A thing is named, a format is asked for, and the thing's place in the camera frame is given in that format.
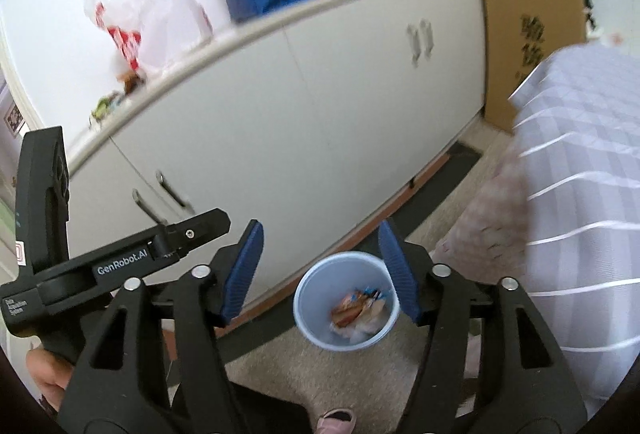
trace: metal bolt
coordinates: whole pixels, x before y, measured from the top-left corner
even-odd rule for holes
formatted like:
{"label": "metal bolt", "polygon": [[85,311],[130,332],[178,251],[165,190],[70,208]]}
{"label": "metal bolt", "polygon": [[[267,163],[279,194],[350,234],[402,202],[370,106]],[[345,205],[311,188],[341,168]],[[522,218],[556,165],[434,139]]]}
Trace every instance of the metal bolt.
{"label": "metal bolt", "polygon": [[447,265],[435,265],[432,271],[437,277],[448,277],[451,275],[451,269]]}
{"label": "metal bolt", "polygon": [[139,278],[137,278],[137,277],[129,277],[124,282],[124,289],[128,289],[129,291],[133,291],[135,289],[138,289],[140,287],[140,284],[142,284],[142,281],[140,281]]}
{"label": "metal bolt", "polygon": [[500,284],[502,284],[502,287],[504,289],[507,289],[509,291],[513,291],[515,289],[518,289],[518,281],[516,281],[513,277],[505,277]]}
{"label": "metal bolt", "polygon": [[207,265],[198,265],[191,270],[191,274],[196,279],[204,279],[209,273],[211,273],[211,269]]}

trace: brown cardboard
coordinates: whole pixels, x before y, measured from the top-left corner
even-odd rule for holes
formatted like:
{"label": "brown cardboard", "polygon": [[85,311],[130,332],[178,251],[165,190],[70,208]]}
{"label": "brown cardboard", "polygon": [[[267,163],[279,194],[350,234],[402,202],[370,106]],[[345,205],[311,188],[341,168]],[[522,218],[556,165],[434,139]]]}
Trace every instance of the brown cardboard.
{"label": "brown cardboard", "polygon": [[555,50],[586,41],[582,0],[484,0],[487,82],[484,118],[511,133],[510,95]]}

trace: light blue trash bin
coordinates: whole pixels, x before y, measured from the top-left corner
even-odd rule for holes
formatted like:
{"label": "light blue trash bin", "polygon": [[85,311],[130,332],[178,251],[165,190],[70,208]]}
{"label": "light blue trash bin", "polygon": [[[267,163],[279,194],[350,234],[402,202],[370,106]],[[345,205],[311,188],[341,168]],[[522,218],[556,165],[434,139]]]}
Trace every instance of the light blue trash bin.
{"label": "light blue trash bin", "polygon": [[[387,294],[389,318],[377,335],[351,344],[348,338],[329,328],[331,310],[354,289],[378,288]],[[293,315],[303,335],[329,351],[356,351],[379,342],[398,319],[400,303],[385,263],[364,252],[341,252],[314,265],[298,284],[293,299]]]}

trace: foot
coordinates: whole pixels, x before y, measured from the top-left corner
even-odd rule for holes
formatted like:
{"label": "foot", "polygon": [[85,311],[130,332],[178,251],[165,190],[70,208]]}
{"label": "foot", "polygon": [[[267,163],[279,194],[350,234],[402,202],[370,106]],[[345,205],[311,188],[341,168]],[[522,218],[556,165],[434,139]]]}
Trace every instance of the foot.
{"label": "foot", "polygon": [[356,415],[350,409],[333,409],[318,420],[316,434],[351,434],[356,427]]}

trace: red print on plastic bag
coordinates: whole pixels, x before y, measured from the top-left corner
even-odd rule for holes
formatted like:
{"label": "red print on plastic bag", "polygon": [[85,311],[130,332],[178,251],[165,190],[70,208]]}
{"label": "red print on plastic bag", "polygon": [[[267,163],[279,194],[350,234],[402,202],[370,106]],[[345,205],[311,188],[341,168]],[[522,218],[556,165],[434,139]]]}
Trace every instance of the red print on plastic bag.
{"label": "red print on plastic bag", "polygon": [[102,15],[104,14],[104,5],[98,3],[95,7],[95,23],[102,29],[109,32],[111,39],[116,43],[118,49],[129,63],[129,67],[135,71],[138,69],[138,48],[140,47],[140,32],[133,30],[126,32],[119,26],[106,26]]}

